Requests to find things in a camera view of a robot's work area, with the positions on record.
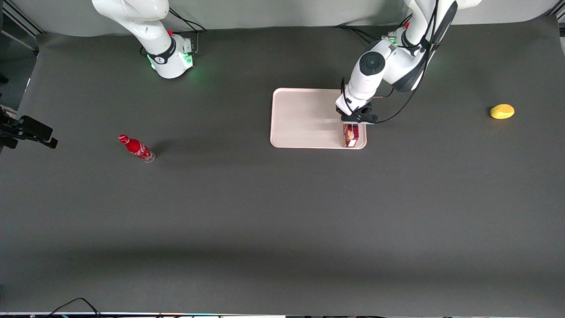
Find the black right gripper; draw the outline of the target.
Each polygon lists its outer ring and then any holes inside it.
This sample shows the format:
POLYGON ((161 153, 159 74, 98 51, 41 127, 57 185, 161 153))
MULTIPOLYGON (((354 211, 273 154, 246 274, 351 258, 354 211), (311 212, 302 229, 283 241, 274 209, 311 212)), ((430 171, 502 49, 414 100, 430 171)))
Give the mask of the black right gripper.
POLYGON ((0 145, 2 148, 16 149, 18 139, 14 137, 18 126, 18 137, 21 140, 31 140, 50 149, 55 149, 58 140, 52 137, 53 129, 29 116, 17 117, 17 112, 6 106, 1 106, 0 113, 0 145))

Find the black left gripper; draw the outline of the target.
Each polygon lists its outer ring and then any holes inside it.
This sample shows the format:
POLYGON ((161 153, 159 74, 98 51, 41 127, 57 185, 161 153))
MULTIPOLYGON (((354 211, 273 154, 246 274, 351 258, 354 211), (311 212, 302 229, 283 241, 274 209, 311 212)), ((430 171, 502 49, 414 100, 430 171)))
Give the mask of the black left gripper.
POLYGON ((351 115, 347 115, 339 107, 337 107, 337 113, 340 115, 340 121, 344 124, 352 125, 373 125, 374 114, 372 113, 372 110, 372 104, 368 103, 367 105, 353 111, 351 115))

